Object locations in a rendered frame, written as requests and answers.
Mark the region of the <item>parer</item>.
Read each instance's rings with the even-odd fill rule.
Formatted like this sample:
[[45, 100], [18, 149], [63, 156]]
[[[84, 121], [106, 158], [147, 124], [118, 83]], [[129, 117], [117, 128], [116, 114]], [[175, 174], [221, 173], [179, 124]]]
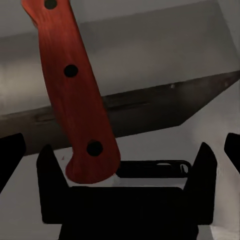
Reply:
[[54, 113], [73, 148], [67, 177], [101, 182], [117, 171], [120, 153], [69, 0], [20, 0], [38, 25], [39, 52]]

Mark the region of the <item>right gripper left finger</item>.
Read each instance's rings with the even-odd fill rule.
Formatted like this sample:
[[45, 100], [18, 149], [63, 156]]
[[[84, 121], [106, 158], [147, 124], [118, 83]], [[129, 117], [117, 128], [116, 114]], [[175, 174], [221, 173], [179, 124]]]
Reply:
[[0, 193], [26, 153], [22, 133], [0, 138]]

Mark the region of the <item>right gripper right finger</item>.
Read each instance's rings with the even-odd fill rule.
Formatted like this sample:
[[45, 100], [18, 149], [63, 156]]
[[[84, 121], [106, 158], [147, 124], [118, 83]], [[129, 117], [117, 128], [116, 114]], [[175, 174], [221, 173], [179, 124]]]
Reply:
[[227, 135], [224, 151], [240, 172], [240, 135], [235, 133], [229, 133]]

